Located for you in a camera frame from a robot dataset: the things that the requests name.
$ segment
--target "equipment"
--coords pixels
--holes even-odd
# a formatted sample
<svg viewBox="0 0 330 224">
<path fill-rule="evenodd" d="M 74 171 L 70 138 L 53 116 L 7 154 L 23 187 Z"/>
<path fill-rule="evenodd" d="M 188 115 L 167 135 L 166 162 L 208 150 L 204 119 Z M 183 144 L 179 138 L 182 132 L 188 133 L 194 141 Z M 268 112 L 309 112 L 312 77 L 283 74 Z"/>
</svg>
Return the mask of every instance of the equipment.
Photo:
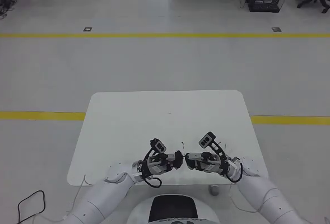
<svg viewBox="0 0 330 224">
<path fill-rule="evenodd" d="M 279 0 L 245 0 L 250 12 L 279 12 Z"/>
<path fill-rule="evenodd" d="M 280 190 L 268 179 L 259 176 L 250 159 L 229 157 L 215 141 L 216 136 L 208 132 L 199 142 L 209 152 L 187 153 L 185 161 L 193 170 L 216 172 L 236 183 L 246 200 L 270 223 L 303 223 L 296 211 L 289 205 Z M 164 154 L 166 147 L 158 139 L 150 141 L 151 148 L 144 160 L 133 164 L 118 163 L 111 166 L 105 179 L 98 181 L 82 198 L 76 208 L 62 221 L 62 224 L 99 224 L 116 209 L 135 184 L 153 175 L 161 175 L 178 169 L 182 165 L 180 151 Z M 185 195 L 159 195 L 140 203 L 130 214 L 128 223 L 218 224 L 216 213 L 206 204 Z"/>
<path fill-rule="evenodd" d="M 299 3 L 297 5 L 297 8 L 301 8 L 304 4 L 308 4 L 309 2 L 311 2 L 312 0 L 303 0 L 301 3 Z M 322 4 L 322 6 L 325 8 L 323 9 L 322 13 L 327 13 L 328 10 L 330 9 L 330 5 L 327 4 L 326 0 L 319 0 L 320 3 Z"/>
</svg>

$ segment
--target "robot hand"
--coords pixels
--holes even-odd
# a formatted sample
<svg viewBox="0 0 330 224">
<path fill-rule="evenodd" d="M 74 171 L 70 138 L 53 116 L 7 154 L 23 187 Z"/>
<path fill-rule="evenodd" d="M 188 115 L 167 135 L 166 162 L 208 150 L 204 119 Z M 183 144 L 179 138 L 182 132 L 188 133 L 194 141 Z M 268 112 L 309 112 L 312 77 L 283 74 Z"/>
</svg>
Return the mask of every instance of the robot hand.
<svg viewBox="0 0 330 224">
<path fill-rule="evenodd" d="M 161 187 L 162 181 L 159 178 L 152 178 L 152 176 L 164 174 L 171 171 L 173 168 L 180 168 L 183 162 L 183 155 L 178 150 L 172 154 L 164 154 L 166 147 L 157 138 L 150 141 L 150 146 L 151 148 L 145 158 L 142 161 L 138 161 L 138 172 L 141 173 L 142 180 L 144 180 L 149 186 L 159 188 Z M 157 179 L 160 184 L 154 186 L 146 179 Z"/>
<path fill-rule="evenodd" d="M 62 221 L 62 224 L 99 224 L 116 209 L 135 183 L 151 179 L 153 175 L 161 175 L 178 169 L 182 165 L 183 155 L 180 151 L 164 154 L 166 147 L 158 139 L 150 141 L 150 150 L 143 160 L 132 164 L 117 163 L 108 170 L 105 179 L 99 180 L 83 196 L 75 209 Z"/>
<path fill-rule="evenodd" d="M 208 132 L 199 142 L 202 148 L 209 146 L 215 154 L 210 152 L 187 153 L 185 155 L 187 166 L 191 170 L 216 172 L 227 177 L 232 183 L 239 182 L 243 174 L 242 163 L 237 157 L 231 158 L 226 155 L 220 145 L 215 142 L 215 139 L 216 136 L 212 132 Z"/>
<path fill-rule="evenodd" d="M 215 154 L 202 152 L 185 155 L 186 164 L 191 170 L 216 172 L 236 183 L 249 204 L 270 223 L 304 223 L 277 186 L 269 179 L 250 172 L 254 169 L 245 167 L 237 157 L 226 155 L 215 138 L 212 132 L 208 132 L 199 142 L 202 148 L 209 146 Z"/>
</svg>

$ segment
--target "white table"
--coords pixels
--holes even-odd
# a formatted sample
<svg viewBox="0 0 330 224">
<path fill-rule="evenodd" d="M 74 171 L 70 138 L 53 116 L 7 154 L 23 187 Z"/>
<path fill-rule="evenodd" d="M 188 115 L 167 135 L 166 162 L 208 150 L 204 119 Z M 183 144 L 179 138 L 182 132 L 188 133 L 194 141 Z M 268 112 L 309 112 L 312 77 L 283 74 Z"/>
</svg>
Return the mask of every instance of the white table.
<svg viewBox="0 0 330 224">
<path fill-rule="evenodd" d="M 83 176 L 94 183 L 115 162 L 143 159 L 150 140 L 158 138 L 166 153 L 203 152 L 199 140 L 209 131 L 226 153 L 254 160 L 259 174 L 268 176 L 242 94 L 237 90 L 99 92 L 92 96 L 74 156 L 68 183 Z M 229 184 L 218 174 L 187 168 L 160 175 L 164 185 Z"/>
</svg>

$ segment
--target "electrical cable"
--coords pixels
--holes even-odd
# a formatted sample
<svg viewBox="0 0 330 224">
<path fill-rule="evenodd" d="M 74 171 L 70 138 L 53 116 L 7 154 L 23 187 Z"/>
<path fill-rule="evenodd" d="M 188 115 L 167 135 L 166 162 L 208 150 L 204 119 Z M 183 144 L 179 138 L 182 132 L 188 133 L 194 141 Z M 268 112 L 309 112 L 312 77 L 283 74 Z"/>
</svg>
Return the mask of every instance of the electrical cable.
<svg viewBox="0 0 330 224">
<path fill-rule="evenodd" d="M 229 193 L 231 193 L 232 185 L 233 185 L 233 184 L 230 185 Z M 269 190 L 265 193 L 265 195 L 264 195 L 264 197 L 263 197 L 263 201 L 262 201 L 261 206 L 259 206 L 259 208 L 258 208 L 256 211 L 248 211 L 248 210 L 245 210 L 245 209 L 239 208 L 239 207 L 236 205 L 236 203 L 234 202 L 234 200 L 232 199 L 232 196 L 231 196 L 231 195 L 230 195 L 230 199 L 231 199 L 233 205 L 234 205 L 238 210 L 241 210 L 241 211 L 243 211 L 243 212 L 248 212 L 248 213 L 257 213 L 257 212 L 259 212 L 259 211 L 262 209 L 263 205 L 265 204 L 265 202 L 266 202 L 265 199 L 266 199 L 267 194 L 268 194 L 271 190 L 274 190 L 274 189 L 279 190 L 278 188 L 271 188 L 271 189 L 269 189 Z"/>
<path fill-rule="evenodd" d="M 85 182 L 85 184 L 87 184 L 87 185 L 94 186 L 93 184 L 89 184 L 89 183 L 86 181 L 86 178 L 84 178 L 84 182 Z"/>
<path fill-rule="evenodd" d="M 45 219 L 45 220 L 47 220 L 47 221 L 49 221 L 49 222 L 51 222 L 51 223 L 58 223 L 58 222 L 62 222 L 63 220 L 65 220 L 66 219 L 66 217 L 74 210 L 74 207 L 75 207 L 75 201 L 76 201 L 76 199 L 77 199 L 77 196 L 79 195 L 79 192 L 80 192 L 80 190 L 81 190 L 81 188 L 82 188 L 82 185 L 84 184 L 84 181 L 85 181 L 85 176 L 86 175 L 84 175 L 84 178 L 82 179 L 82 182 L 81 182 L 81 184 L 80 184 L 80 186 L 79 186 L 79 188 L 78 188 L 78 190 L 77 190 L 77 192 L 76 192 L 76 195 L 75 195 L 75 197 L 74 197 L 74 200 L 73 200 L 73 205 L 72 205 L 72 207 L 71 207 L 71 209 L 70 209 L 70 211 L 61 219 L 61 220 L 51 220 L 50 218 L 48 218 L 48 217 L 45 217 L 45 216 L 43 216 L 42 214 L 36 214 L 35 216 L 34 216 L 34 218 L 32 219 L 32 224 L 34 224 L 34 221 L 35 221 L 35 218 L 37 217 L 37 216 L 39 216 L 39 217 L 41 217 L 41 218 L 43 218 L 43 219 Z"/>
<path fill-rule="evenodd" d="M 43 219 L 45 219 L 45 220 L 47 220 L 47 221 L 49 221 L 49 222 L 52 222 L 52 223 L 58 223 L 58 222 L 61 222 L 61 221 L 65 220 L 65 218 L 66 218 L 66 217 L 67 217 L 67 216 L 73 211 L 73 209 L 74 209 L 74 207 L 75 207 L 75 201 L 76 201 L 76 199 L 77 199 L 77 197 L 78 197 L 78 195 L 79 195 L 80 189 L 82 188 L 82 186 L 83 186 L 83 184 L 84 184 L 85 176 L 86 176 L 86 175 L 84 175 L 84 178 L 82 179 L 81 185 L 80 185 L 80 187 L 78 188 L 78 190 L 77 190 L 77 192 L 76 192 L 76 195 L 75 195 L 74 200 L 73 200 L 73 205 L 72 205 L 70 211 L 69 211 L 69 212 L 68 212 L 68 213 L 67 213 L 67 214 L 66 214 L 61 220 L 51 220 L 50 218 L 45 217 L 45 216 L 43 216 L 43 215 L 41 214 L 42 212 L 45 211 L 45 207 L 46 207 L 46 204 L 45 204 L 45 193 L 44 193 L 42 190 L 38 190 L 38 191 L 32 193 L 32 194 L 31 194 L 30 196 L 28 196 L 27 198 L 25 198 L 25 199 L 23 199 L 22 201 L 19 202 L 19 204 L 18 204 L 18 223 L 17 223 L 17 224 L 21 224 L 22 222 L 28 220 L 28 219 L 31 218 L 31 217 L 33 217 L 33 219 L 32 219 L 32 224 L 34 224 L 35 218 L 36 218 L 37 216 L 40 216 L 41 218 L 43 218 Z M 30 197 L 32 197 L 34 194 L 38 193 L 38 192 L 41 192 L 41 193 L 43 194 L 43 204 L 44 204 L 44 208 L 43 208 L 43 210 L 40 211 L 40 212 L 38 212 L 38 213 L 36 213 L 36 214 L 34 214 L 34 215 L 32 215 L 32 216 L 29 216 L 28 218 L 25 218 L 25 219 L 23 219 L 23 220 L 20 220 L 20 208 L 19 208 L 20 204 L 21 204 L 23 201 L 25 201 L 25 200 L 29 199 Z"/>
<path fill-rule="evenodd" d="M 44 205 L 44 206 L 43 206 L 43 210 L 41 210 L 40 212 L 35 213 L 35 214 L 29 216 L 28 218 L 24 218 L 23 220 L 20 220 L 20 208 L 19 208 L 20 204 L 21 204 L 23 201 L 27 200 L 28 198 L 32 197 L 34 194 L 38 193 L 38 192 L 41 192 L 41 193 L 43 194 L 43 205 Z M 40 214 L 40 213 L 44 212 L 45 207 L 46 207 L 46 205 L 45 205 L 45 193 L 44 193 L 42 190 L 37 190 L 36 192 L 32 193 L 31 195 L 29 195 L 28 197 L 24 198 L 23 200 L 21 200 L 21 201 L 19 202 L 19 204 L 18 204 L 18 223 L 17 223 L 17 224 L 21 224 L 22 222 L 28 220 L 29 218 L 31 218 L 31 217 L 33 217 L 33 216 L 36 216 L 37 214 Z"/>
<path fill-rule="evenodd" d="M 150 184 L 150 183 L 146 180 L 146 178 L 144 178 L 143 181 L 144 181 L 148 186 L 150 186 L 150 187 L 152 187 L 152 188 L 160 188 L 160 187 L 162 186 L 162 180 L 161 180 L 160 178 L 152 178 L 152 179 L 154 179 L 154 180 L 158 180 L 160 183 L 156 186 L 156 185 L 152 185 L 152 184 Z"/>
<path fill-rule="evenodd" d="M 240 7 L 240 8 L 244 8 L 244 6 L 245 6 L 246 4 L 248 4 L 248 3 L 246 3 L 245 0 L 244 0 L 244 4 L 243 4 L 243 6 L 241 6 L 241 1 L 239 1 L 239 7 Z"/>
<path fill-rule="evenodd" d="M 147 160 L 150 153 L 152 152 L 152 148 L 146 153 L 145 157 L 143 158 L 143 161 Z M 158 185 L 152 185 L 150 184 L 147 180 L 146 180 L 146 177 L 144 175 L 141 175 L 141 178 L 143 179 L 143 181 L 150 187 L 152 188 L 160 188 L 162 186 L 162 180 L 160 178 L 152 178 L 154 180 L 158 180 L 160 183 Z"/>
<path fill-rule="evenodd" d="M 243 175 L 243 165 L 242 165 L 242 163 L 240 163 L 241 164 L 241 174 L 239 175 L 239 178 L 237 179 L 237 180 L 232 180 L 229 176 L 228 176 L 228 172 L 226 172 L 226 177 L 227 177 L 227 179 L 229 179 L 229 181 L 230 182 L 232 182 L 232 183 L 237 183 L 237 182 L 239 182 L 241 179 L 242 179 L 242 175 Z"/>
</svg>

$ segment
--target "gray floor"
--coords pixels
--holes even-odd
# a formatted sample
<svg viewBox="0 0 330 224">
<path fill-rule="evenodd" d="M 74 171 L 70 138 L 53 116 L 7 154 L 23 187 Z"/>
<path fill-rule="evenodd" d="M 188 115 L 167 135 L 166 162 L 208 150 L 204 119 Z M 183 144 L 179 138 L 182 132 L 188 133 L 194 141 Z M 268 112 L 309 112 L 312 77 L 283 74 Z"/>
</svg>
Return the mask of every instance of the gray floor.
<svg viewBox="0 0 330 224">
<path fill-rule="evenodd" d="M 271 14 L 231 0 L 20 1 L 0 32 L 330 32 L 330 10 L 295 5 Z M 330 116 L 330 39 L 0 39 L 0 110 L 82 112 L 99 91 L 215 89 L 241 91 L 251 115 Z M 16 223 L 17 203 L 38 189 L 47 194 L 45 215 L 59 219 L 70 208 L 77 188 L 66 176 L 81 125 L 0 120 L 1 224 Z M 303 217 L 324 223 L 330 126 L 255 125 L 255 132 L 270 178 Z M 222 223 L 266 223 L 236 210 L 228 186 L 221 190 L 211 197 L 205 186 L 135 187 L 105 223 L 124 223 L 139 201 L 159 193 L 195 196 Z M 40 204 L 25 203 L 24 216 Z"/>
</svg>

